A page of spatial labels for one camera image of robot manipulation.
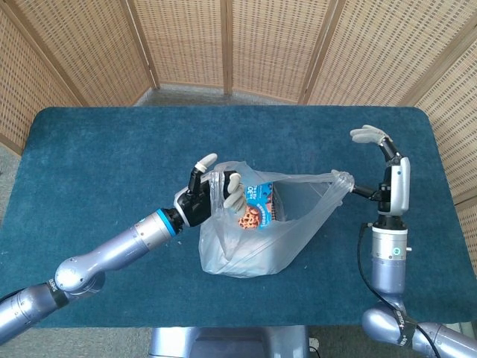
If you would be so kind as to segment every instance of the blue table surface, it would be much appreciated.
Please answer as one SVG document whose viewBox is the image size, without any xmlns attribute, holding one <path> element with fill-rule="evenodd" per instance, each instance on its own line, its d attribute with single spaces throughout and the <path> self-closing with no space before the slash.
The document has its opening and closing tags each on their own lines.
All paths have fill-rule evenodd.
<svg viewBox="0 0 477 358">
<path fill-rule="evenodd" d="M 363 124 L 387 131 L 411 161 L 405 302 L 418 321 L 477 318 L 477 285 L 425 113 L 409 107 L 48 108 L 38 114 L 0 232 L 1 292 L 45 282 L 159 207 L 209 152 L 268 172 L 347 171 L 377 186 L 385 162 L 351 142 Z M 237 279 L 204 273 L 199 228 L 122 271 L 102 292 L 53 314 L 43 327 L 358 324 L 376 299 L 359 277 L 356 243 L 376 205 L 348 195 L 279 274 Z M 370 235 L 363 247 L 370 275 Z"/>
</svg>

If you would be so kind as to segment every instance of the black cable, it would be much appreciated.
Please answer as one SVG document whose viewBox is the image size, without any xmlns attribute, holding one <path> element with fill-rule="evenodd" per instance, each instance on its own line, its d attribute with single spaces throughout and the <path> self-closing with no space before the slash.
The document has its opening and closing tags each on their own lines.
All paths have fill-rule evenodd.
<svg viewBox="0 0 477 358">
<path fill-rule="evenodd" d="M 431 337 L 429 337 L 429 334 L 427 334 L 427 333 L 425 332 L 425 330 L 423 330 L 423 329 L 420 327 L 420 325 L 417 325 L 416 327 L 417 327 L 417 330 L 419 330 L 419 331 L 423 334 L 423 336 L 425 336 L 426 339 L 428 340 L 429 344 L 431 345 L 432 350 L 434 351 L 435 356 L 436 356 L 437 358 L 440 358 L 439 351 L 437 350 L 437 347 L 435 346 L 435 344 L 434 344 L 434 342 L 432 341 Z"/>
<path fill-rule="evenodd" d="M 315 348 L 315 347 L 313 347 L 313 346 L 311 346 L 311 345 L 310 345 L 310 348 L 315 351 L 315 353 L 318 355 L 318 358 L 321 358 L 320 352 L 318 352 L 318 349 L 317 349 L 317 348 Z"/>
<path fill-rule="evenodd" d="M 363 241 L 364 231 L 369 227 L 368 223 L 361 224 L 361 229 L 359 231 L 358 238 L 358 270 L 361 275 L 361 279 L 364 281 L 364 284 L 367 288 L 379 299 L 381 300 L 391 311 L 396 310 L 396 307 L 387 302 L 369 283 L 367 278 L 364 276 L 363 267 L 361 265 L 361 242 Z"/>
<path fill-rule="evenodd" d="M 361 275 L 361 279 L 364 281 L 364 284 L 366 285 L 366 287 L 379 299 L 382 301 L 383 304 L 385 304 L 386 306 L 388 306 L 388 308 L 391 310 L 391 311 L 395 311 L 395 310 L 399 310 L 397 309 L 396 307 L 394 307 L 392 304 L 390 304 L 389 302 L 387 302 L 372 286 L 371 284 L 369 283 L 369 281 L 367 280 L 367 278 L 364 276 L 364 272 L 363 272 L 363 268 L 362 268 L 362 265 L 361 265 L 361 243 L 363 241 L 363 236 L 364 236 L 364 232 L 366 231 L 366 229 L 369 227 L 370 225 L 368 223 L 364 223 L 364 224 L 361 224 L 361 228 L 359 230 L 359 238 L 358 238 L 358 270 L 359 270 L 359 274 Z M 416 328 L 423 334 L 423 336 L 426 337 L 427 341 L 429 342 L 429 344 L 431 345 L 431 348 L 432 350 L 434 351 L 434 354 L 436 356 L 436 358 L 440 358 L 440 354 L 439 354 L 439 351 L 437 350 L 434 342 L 432 341 L 431 337 L 429 337 L 429 335 L 417 324 L 416 325 Z"/>
</svg>

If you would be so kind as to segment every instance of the gray floor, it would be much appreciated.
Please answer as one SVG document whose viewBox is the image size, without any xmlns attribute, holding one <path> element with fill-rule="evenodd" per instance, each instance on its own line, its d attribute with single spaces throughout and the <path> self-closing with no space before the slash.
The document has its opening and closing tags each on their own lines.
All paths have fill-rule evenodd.
<svg viewBox="0 0 477 358">
<path fill-rule="evenodd" d="M 20 158 L 0 145 L 0 225 L 7 209 Z"/>
<path fill-rule="evenodd" d="M 146 93 L 138 105 L 232 105 L 283 104 L 266 98 L 238 94 L 226 97 L 219 89 L 164 85 L 160 91 Z M 18 158 L 0 146 L 0 222 L 4 215 L 16 175 Z M 148 328 L 32 329 L 0 348 L 0 358 L 9 357 L 145 357 Z M 312 327 L 320 342 L 322 358 L 419 357 L 402 348 L 368 339 L 357 326 Z"/>
</svg>

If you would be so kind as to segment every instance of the blue ring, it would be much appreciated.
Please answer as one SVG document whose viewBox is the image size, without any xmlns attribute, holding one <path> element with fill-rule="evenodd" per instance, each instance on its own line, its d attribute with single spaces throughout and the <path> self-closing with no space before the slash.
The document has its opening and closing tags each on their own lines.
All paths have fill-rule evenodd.
<svg viewBox="0 0 477 358">
<path fill-rule="evenodd" d="M 176 236 L 176 232 L 174 231 L 174 228 L 172 227 L 171 223 L 169 222 L 169 220 L 165 217 L 165 214 L 162 212 L 161 209 L 159 209 L 158 211 L 156 211 L 157 215 L 159 215 L 159 217 L 162 219 L 162 222 L 164 223 L 164 225 L 167 227 L 167 230 L 169 231 L 169 233 L 171 234 L 171 236 Z"/>
</svg>

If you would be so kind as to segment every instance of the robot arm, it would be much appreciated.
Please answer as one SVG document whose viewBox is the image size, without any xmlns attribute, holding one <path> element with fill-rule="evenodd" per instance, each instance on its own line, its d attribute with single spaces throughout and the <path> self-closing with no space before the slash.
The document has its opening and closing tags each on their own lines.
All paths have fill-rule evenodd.
<svg viewBox="0 0 477 358">
<path fill-rule="evenodd" d="M 54 278 L 0 298 L 0 345 L 59 308 L 99 292 L 105 273 L 122 269 L 181 232 L 210 217 L 209 182 L 203 175 L 217 160 L 210 154 L 196 163 L 189 185 L 174 197 L 174 207 L 159 209 L 118 236 L 82 256 L 63 261 Z M 244 186 L 236 172 L 224 172 L 224 207 L 245 207 Z"/>
<path fill-rule="evenodd" d="M 353 192 L 378 202 L 378 219 L 368 226 L 373 231 L 373 274 L 367 282 L 361 272 L 360 243 L 358 263 L 361 276 L 380 302 L 363 315 L 366 334 L 376 341 L 410 347 L 426 357 L 477 357 L 477 341 L 442 324 L 417 323 L 407 316 L 402 300 L 405 288 L 405 261 L 408 228 L 402 215 L 408 210 L 411 167 L 392 139 L 370 125 L 350 132 L 354 142 L 377 144 L 387 163 L 379 188 L 355 186 Z"/>
</svg>

